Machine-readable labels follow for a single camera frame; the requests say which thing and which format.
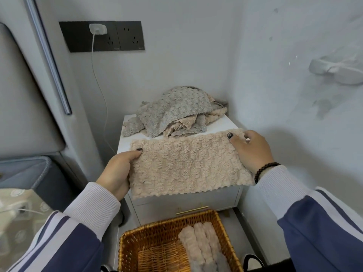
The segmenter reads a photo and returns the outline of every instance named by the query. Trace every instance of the cable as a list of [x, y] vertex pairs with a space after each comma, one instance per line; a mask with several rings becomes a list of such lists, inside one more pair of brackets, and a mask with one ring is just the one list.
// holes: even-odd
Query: cable
[[105, 121], [105, 125], [103, 126], [103, 134], [102, 134], [102, 136], [103, 136], [104, 141], [107, 143], [107, 145], [108, 145], [108, 146], [111, 148], [111, 150], [113, 151], [113, 153], [114, 153], [114, 154], [116, 154], [116, 153], [115, 153], [115, 151], [113, 150], [113, 148], [111, 147], [111, 145], [109, 144], [109, 142], [108, 142], [108, 141], [107, 141], [107, 139], [106, 139], [106, 125], [107, 125], [107, 120], [108, 120], [108, 118], [109, 118], [109, 110], [108, 110], [108, 108], [107, 108], [107, 102], [106, 102], [105, 96], [103, 95], [103, 92], [102, 92], [102, 90], [101, 90], [101, 87], [100, 87], [100, 85], [99, 85], [99, 83], [98, 83], [98, 79], [97, 79], [96, 73], [94, 72], [94, 68], [93, 68], [93, 43], [94, 43], [94, 36], [95, 36], [95, 35], [93, 35], [93, 37], [92, 37], [92, 52], [91, 52], [92, 71], [93, 71], [93, 75], [94, 75], [94, 77], [96, 78], [96, 82], [97, 82], [97, 85], [98, 85], [99, 91], [100, 91], [100, 92], [101, 92], [101, 94], [102, 94], [102, 97], [103, 97], [103, 100], [105, 101], [105, 106], [106, 106], [106, 121]]
[[13, 211], [13, 210], [28, 211], [28, 212], [32, 212], [32, 213], [37, 213], [37, 214], [44, 215], [44, 213], [42, 213], [42, 212], [38, 212], [38, 211], [34, 211], [34, 210], [28, 210], [28, 209], [23, 209], [23, 208], [7, 209], [7, 210], [3, 210], [3, 211], [1, 211], [0, 213], [8, 212], [8, 211]]

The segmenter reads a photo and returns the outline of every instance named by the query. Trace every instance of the black pants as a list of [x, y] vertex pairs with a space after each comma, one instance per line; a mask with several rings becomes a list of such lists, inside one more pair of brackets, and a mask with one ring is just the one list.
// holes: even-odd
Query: black pants
[[253, 272], [268, 271], [268, 272], [296, 272], [293, 261], [291, 259], [283, 260], [279, 263], [274, 263], [266, 267], [251, 270]]

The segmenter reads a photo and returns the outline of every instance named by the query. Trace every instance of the striped sleeve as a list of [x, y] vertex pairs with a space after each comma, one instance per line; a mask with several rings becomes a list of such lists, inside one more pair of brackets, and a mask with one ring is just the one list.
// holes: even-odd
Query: striped sleeve
[[8, 272], [99, 271], [101, 238], [119, 208], [110, 192], [89, 183], [65, 213], [54, 211], [48, 217]]
[[257, 185], [279, 219], [297, 271], [361, 270], [363, 219], [354, 210], [321, 187], [304, 187], [284, 166], [266, 173]]

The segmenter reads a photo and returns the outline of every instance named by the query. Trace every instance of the person's left hand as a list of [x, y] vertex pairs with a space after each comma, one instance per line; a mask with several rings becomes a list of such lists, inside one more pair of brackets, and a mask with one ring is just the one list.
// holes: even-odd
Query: person's left hand
[[130, 161], [138, 158], [142, 149], [125, 151], [113, 156], [107, 163], [96, 183], [110, 191], [118, 201], [122, 200], [129, 191]]

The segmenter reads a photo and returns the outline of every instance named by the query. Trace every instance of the basket rim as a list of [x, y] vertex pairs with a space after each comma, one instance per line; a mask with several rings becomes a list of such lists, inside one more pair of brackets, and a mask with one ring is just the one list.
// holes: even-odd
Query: basket rim
[[122, 268], [121, 265], [122, 264], [120, 263], [120, 260], [122, 259], [122, 256], [124, 254], [123, 248], [122, 248], [122, 242], [123, 242], [124, 238], [126, 238], [130, 234], [132, 234], [134, 232], [138, 232], [138, 231], [144, 230], [144, 229], [152, 228], [153, 226], [159, 226], [159, 225], [162, 225], [162, 224], [166, 224], [166, 223], [170, 223], [170, 222], [174, 222], [174, 221], [179, 221], [179, 220], [184, 220], [184, 219], [187, 219], [187, 218], [191, 218], [191, 217], [193, 217], [195, 215], [204, 215], [204, 214], [209, 214], [209, 213], [213, 213], [213, 215], [216, 216], [217, 221], [218, 221], [218, 224], [219, 224], [220, 228], [222, 229], [222, 233], [223, 233], [223, 235], [225, 236], [225, 238], [227, 240], [227, 244], [228, 244], [228, 246], [232, 250], [232, 256], [233, 256], [234, 260], [236, 261], [240, 272], [243, 272], [241, 262], [238, 259], [237, 255], [236, 255], [236, 252], [234, 251], [234, 248], [233, 248], [233, 246], [232, 246], [232, 244], [230, 242], [229, 236], [228, 236], [228, 234], [227, 234], [227, 232], [226, 232], [226, 230], [224, 228], [224, 225], [222, 224], [222, 221], [221, 221], [221, 219], [219, 217], [219, 214], [218, 214], [218, 212], [216, 210], [213, 210], [213, 209], [205, 210], [205, 211], [198, 212], [198, 213], [183, 215], [183, 216], [179, 216], [179, 217], [176, 217], [176, 218], [164, 219], [164, 220], [161, 220], [161, 221], [158, 221], [158, 222], [148, 223], [148, 224], [139, 226], [138, 228], [135, 228], [135, 229], [126, 231], [120, 237], [120, 242], [119, 242], [119, 255], [118, 255], [118, 270], [121, 271], [121, 268]]

